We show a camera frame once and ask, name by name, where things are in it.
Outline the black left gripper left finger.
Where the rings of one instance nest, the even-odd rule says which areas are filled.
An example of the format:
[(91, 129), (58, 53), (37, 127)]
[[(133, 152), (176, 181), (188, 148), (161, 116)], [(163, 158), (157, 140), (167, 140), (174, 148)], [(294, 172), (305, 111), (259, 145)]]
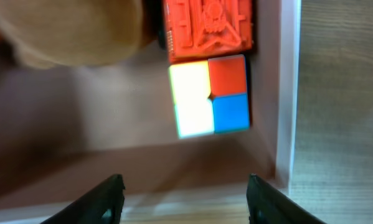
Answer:
[(125, 185), (114, 174), (41, 224), (119, 224)]

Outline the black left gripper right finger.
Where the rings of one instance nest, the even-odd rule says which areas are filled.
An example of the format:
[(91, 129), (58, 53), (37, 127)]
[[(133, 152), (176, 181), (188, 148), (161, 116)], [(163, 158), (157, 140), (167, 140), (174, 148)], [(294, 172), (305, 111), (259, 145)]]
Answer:
[(247, 187), (249, 224), (324, 224), (257, 174)]

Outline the white pink-lined box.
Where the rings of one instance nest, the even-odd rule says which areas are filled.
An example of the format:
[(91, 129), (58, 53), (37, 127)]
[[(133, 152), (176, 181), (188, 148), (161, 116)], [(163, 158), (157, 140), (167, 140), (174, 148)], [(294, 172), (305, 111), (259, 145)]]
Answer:
[(253, 126), (178, 140), (165, 51), (33, 70), (0, 56), (0, 223), (40, 223), (123, 175), (123, 223), (247, 223), (251, 173), (290, 192), (301, 3), (258, 1)]

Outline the colourful two-by-two cube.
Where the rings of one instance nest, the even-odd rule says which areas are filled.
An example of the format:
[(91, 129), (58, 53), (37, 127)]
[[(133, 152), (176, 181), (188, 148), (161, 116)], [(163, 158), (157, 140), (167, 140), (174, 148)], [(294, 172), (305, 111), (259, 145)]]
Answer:
[(247, 72), (242, 54), (171, 65), (168, 74), (178, 138), (248, 129)]

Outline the brown plush toy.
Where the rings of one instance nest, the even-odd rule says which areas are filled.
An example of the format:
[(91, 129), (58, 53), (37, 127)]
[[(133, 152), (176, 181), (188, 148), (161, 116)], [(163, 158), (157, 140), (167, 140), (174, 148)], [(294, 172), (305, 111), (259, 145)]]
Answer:
[(155, 38), (136, 0), (0, 0), (0, 33), (34, 68), (116, 63)]

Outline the red toy fire truck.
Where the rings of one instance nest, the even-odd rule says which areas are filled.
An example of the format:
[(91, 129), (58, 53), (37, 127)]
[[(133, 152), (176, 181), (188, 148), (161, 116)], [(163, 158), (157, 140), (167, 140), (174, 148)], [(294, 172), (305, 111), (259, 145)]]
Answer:
[(235, 54), (253, 46), (251, 0), (164, 0), (170, 63)]

